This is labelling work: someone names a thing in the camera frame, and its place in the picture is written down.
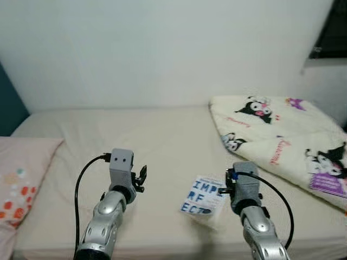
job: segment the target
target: beige bed sheet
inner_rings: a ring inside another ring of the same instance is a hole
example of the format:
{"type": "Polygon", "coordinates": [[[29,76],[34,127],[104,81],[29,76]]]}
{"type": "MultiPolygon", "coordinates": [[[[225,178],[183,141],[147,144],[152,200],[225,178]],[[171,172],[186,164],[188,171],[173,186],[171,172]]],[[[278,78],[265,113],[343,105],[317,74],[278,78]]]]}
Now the beige bed sheet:
{"type": "MultiPolygon", "coordinates": [[[[145,192],[124,215],[114,259],[251,259],[242,225],[229,198],[216,230],[179,212],[197,175],[224,179],[226,162],[240,161],[224,149],[207,107],[66,110],[30,116],[16,137],[65,139],[56,151],[32,211],[18,230],[14,259],[72,259],[74,186],[83,166],[113,148],[134,151],[134,170],[147,164],[145,192]]],[[[289,201],[295,220],[292,259],[347,256],[341,210],[260,170],[289,201]]],[[[108,164],[94,163],[80,186],[81,231],[110,184],[108,164]]],[[[275,193],[261,185],[278,235],[285,240],[289,218],[275,193]]]]}

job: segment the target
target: kuromi print blanket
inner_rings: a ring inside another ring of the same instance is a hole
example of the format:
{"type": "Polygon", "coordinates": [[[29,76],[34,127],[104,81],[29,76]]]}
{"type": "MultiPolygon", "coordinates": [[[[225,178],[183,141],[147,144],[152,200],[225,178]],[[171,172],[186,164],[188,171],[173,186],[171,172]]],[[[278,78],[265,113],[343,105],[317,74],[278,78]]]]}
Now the kuromi print blanket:
{"type": "Polygon", "coordinates": [[[347,135],[291,97],[216,96],[210,111],[227,150],[345,209],[347,135]]]}

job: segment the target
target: black wire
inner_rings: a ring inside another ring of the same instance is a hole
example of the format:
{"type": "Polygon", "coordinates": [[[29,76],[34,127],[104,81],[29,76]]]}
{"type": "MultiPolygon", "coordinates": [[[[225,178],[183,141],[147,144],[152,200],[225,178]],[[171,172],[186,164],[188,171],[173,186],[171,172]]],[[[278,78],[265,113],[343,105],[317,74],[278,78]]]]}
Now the black wire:
{"type": "Polygon", "coordinates": [[[76,183],[76,188],[75,188],[75,217],[76,217],[76,239],[75,239],[75,253],[77,251],[77,248],[80,244],[80,215],[78,211],[78,188],[80,186],[80,181],[82,179],[83,174],[87,170],[87,168],[95,161],[99,159],[105,159],[105,155],[100,155],[98,157],[95,157],[93,160],[91,160],[89,163],[86,164],[86,166],[82,169],[80,175],[78,176],[77,183],[76,183]]]}
{"type": "Polygon", "coordinates": [[[280,196],[280,198],[283,200],[284,204],[286,204],[286,207],[288,209],[288,213],[289,213],[289,217],[291,219],[291,231],[289,233],[289,237],[288,237],[288,240],[287,240],[287,243],[286,245],[284,246],[285,249],[288,249],[289,248],[289,245],[291,244],[292,242],[292,239],[293,239],[293,234],[294,234],[294,217],[293,217],[293,212],[292,212],[292,209],[291,207],[289,206],[289,203],[287,202],[286,198],[282,195],[282,193],[277,190],[275,188],[275,186],[273,186],[271,183],[269,183],[268,181],[264,180],[262,177],[259,177],[257,175],[253,175],[253,174],[250,174],[250,173],[247,173],[247,172],[238,172],[236,173],[237,175],[244,175],[244,176],[249,176],[249,177],[252,177],[254,179],[257,179],[263,183],[265,183],[267,186],[269,186],[271,189],[273,189],[278,196],[280,196]]]}

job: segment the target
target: pillow with polka dots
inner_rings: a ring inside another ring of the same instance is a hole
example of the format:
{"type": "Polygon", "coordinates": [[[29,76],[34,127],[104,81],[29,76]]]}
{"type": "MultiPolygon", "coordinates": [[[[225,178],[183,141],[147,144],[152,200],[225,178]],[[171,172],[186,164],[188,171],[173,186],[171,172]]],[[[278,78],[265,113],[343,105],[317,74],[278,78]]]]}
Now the pillow with polka dots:
{"type": "Polygon", "coordinates": [[[30,211],[60,143],[62,139],[0,137],[0,255],[12,253],[15,230],[30,211]]]}

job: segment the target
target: silver robot arm segment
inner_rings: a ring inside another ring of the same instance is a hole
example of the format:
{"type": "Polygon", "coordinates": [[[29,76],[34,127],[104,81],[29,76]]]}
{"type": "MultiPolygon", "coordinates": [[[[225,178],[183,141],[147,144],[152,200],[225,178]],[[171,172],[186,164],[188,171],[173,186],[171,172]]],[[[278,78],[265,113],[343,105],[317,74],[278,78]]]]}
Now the silver robot arm segment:
{"type": "Polygon", "coordinates": [[[117,229],[123,220],[126,205],[132,203],[136,191],[143,192],[147,176],[144,166],[139,177],[131,172],[134,153],[113,149],[110,159],[111,185],[94,208],[93,218],[83,233],[74,260],[110,260],[117,238],[117,229]]]}
{"type": "Polygon", "coordinates": [[[236,176],[238,172],[258,175],[253,162],[237,162],[233,169],[226,172],[227,188],[219,192],[230,194],[232,210],[241,217],[243,236],[251,248],[253,259],[290,260],[285,247],[277,238],[266,208],[261,207],[259,181],[244,175],[236,176]]]}

